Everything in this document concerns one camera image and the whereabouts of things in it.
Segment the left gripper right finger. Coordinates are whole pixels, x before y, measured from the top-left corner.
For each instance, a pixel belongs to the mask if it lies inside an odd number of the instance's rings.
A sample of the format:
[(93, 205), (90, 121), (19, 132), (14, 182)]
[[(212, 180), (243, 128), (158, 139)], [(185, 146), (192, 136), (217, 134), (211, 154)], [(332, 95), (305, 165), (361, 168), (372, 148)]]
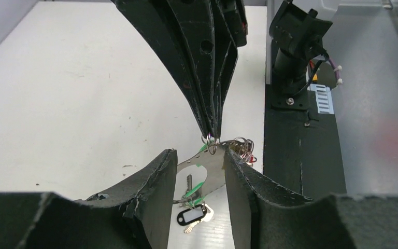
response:
[(398, 195), (330, 194), (318, 200), (224, 154), (236, 248), (398, 248)]

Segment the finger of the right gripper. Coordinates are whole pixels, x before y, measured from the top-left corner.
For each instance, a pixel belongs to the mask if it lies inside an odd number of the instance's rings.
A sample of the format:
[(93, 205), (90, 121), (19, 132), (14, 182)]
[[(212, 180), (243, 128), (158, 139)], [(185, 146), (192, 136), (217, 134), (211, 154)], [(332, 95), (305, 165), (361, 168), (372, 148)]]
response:
[(161, 60), (203, 136), (218, 136), (214, 103), (215, 32), (211, 1), (114, 1)]
[(247, 44), (244, 1), (212, 1), (214, 19), (214, 113), (213, 137), (221, 136), (223, 104), (238, 59), (237, 48)]

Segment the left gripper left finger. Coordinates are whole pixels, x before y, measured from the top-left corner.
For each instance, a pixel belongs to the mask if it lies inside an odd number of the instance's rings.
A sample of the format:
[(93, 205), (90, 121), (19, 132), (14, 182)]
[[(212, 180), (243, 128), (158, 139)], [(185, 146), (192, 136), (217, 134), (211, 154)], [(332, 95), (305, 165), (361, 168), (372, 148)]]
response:
[(166, 149), (86, 200), (0, 192), (0, 248), (167, 248), (177, 163)]

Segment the green tag key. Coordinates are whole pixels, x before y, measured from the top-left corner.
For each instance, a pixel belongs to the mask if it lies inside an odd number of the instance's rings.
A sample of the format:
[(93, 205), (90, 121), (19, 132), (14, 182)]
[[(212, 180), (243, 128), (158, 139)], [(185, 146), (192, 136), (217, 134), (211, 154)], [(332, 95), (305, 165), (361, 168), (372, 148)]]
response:
[[(199, 152), (203, 152), (208, 150), (208, 148), (211, 146), (211, 144), (215, 143), (215, 138), (212, 137), (210, 134), (207, 135), (206, 139), (204, 137), (201, 138), (202, 142), (204, 145), (201, 147)], [(183, 198), (188, 199), (188, 202), (186, 203), (181, 203), (179, 206), (183, 208), (193, 208), (194, 206), (203, 203), (204, 202), (204, 197), (202, 194), (202, 189), (201, 187), (203, 186), (204, 181), (199, 182), (197, 185), (193, 187), (192, 185), (192, 175), (187, 176), (187, 189), (185, 191), (185, 194), (182, 196)]]

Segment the metal keyring plate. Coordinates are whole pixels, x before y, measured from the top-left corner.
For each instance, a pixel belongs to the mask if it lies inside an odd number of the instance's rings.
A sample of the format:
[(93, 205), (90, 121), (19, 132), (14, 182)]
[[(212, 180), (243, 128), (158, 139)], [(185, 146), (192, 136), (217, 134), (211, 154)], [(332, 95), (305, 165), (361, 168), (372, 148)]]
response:
[[(179, 179), (183, 176), (192, 175), (193, 187), (199, 182), (204, 181), (202, 189), (203, 197), (225, 185), (225, 153), (231, 150), (236, 157), (243, 159), (249, 166), (249, 158), (253, 155), (254, 142), (251, 139), (237, 137), (233, 140), (227, 140), (220, 143), (212, 144), (208, 150), (198, 152), (190, 159), (177, 165), (177, 173), (180, 174)], [(183, 198), (184, 193), (175, 191), (173, 204), (181, 204), (188, 202)]]

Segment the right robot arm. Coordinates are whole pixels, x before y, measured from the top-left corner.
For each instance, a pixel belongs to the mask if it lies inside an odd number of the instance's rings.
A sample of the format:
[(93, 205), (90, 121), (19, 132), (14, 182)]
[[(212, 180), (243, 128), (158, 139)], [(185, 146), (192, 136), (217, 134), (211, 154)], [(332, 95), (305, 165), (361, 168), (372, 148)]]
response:
[[(221, 136), (225, 98), (247, 44), (243, 1), (114, 1), (163, 63), (189, 103), (202, 136)], [(322, 38), (332, 26), (315, 9), (283, 1), (269, 26), (278, 49), (273, 66), (283, 95), (301, 94), (305, 66), (325, 56)]]

